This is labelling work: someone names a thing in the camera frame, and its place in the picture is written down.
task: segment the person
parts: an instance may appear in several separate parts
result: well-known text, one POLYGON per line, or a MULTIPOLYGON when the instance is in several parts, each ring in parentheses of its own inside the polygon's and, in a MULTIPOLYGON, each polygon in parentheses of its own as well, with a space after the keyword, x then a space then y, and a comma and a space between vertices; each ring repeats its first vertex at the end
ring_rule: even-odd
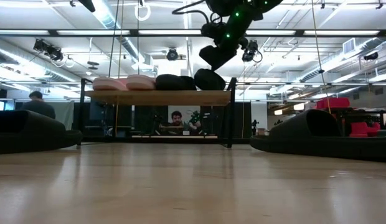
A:
POLYGON ((172 118, 172 123, 170 126, 174 126, 174 127, 183 126, 181 112, 179 112, 179 111, 172 112, 171 118, 172 118))
POLYGON ((48 116, 52 119, 56 118, 55 110, 52 106, 45 103, 42 99, 42 93, 39 91, 33 91, 29 95, 31 101, 23 103, 20 110, 29 110, 45 116, 48 116))

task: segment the white ring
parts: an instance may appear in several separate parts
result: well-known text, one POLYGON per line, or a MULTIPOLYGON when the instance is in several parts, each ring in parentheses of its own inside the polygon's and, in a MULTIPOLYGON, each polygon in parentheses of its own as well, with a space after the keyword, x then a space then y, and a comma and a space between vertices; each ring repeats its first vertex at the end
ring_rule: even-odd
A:
POLYGON ((151 10, 150 10, 150 6, 149 5, 145 5, 145 6, 135 6, 135 17, 139 20, 139 21, 145 21, 146 19, 149 19, 150 17, 150 14, 151 14, 151 10), (144 17, 139 17, 138 15, 138 10, 140 8, 146 8, 148 9, 148 12, 146 13, 146 15, 144 17))

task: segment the wooden floor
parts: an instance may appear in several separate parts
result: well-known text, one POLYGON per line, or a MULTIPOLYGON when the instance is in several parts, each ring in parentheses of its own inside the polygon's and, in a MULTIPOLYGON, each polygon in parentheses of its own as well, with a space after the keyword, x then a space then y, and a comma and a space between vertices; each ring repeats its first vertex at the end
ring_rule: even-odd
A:
POLYGON ((386 164, 218 145, 0 155, 0 224, 386 224, 386 164))

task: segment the robotic arm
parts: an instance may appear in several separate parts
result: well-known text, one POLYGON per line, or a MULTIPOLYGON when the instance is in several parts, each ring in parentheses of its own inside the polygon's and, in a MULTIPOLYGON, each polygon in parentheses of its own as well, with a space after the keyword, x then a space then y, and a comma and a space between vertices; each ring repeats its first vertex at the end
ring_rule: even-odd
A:
POLYGON ((198 12, 204 15, 207 23, 202 26, 201 33, 203 36, 213 39, 215 47, 208 45, 201 49, 199 55, 211 65, 211 70, 215 71, 236 56, 239 46, 245 50, 243 61, 253 60, 258 50, 258 44, 255 41, 248 42, 244 37, 245 32, 253 21, 262 20, 263 13, 273 9, 281 2, 282 0, 201 0, 176 9, 172 14, 198 12), (202 2, 207 3, 213 14, 220 16, 220 22, 215 22, 212 19, 209 21, 207 16, 199 10, 180 12, 202 2), (222 17, 225 16, 229 16, 226 23, 222 22, 222 17))

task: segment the man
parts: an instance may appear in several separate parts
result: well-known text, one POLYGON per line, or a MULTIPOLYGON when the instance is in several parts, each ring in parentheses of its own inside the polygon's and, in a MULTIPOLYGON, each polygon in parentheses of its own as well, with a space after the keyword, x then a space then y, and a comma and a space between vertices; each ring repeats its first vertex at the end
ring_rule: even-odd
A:
POLYGON ((179 111, 172 112, 171 118, 172 118, 171 126, 173 126, 173 127, 183 126, 181 112, 179 112, 179 111))
POLYGON ((39 91, 33 91, 29 95, 29 97, 31 101, 24 103, 23 106, 21 107, 21 110, 29 110, 29 111, 33 111, 33 112, 48 116, 53 119, 56 118, 54 108, 44 102, 44 100, 42 99, 42 93, 40 93, 39 91))

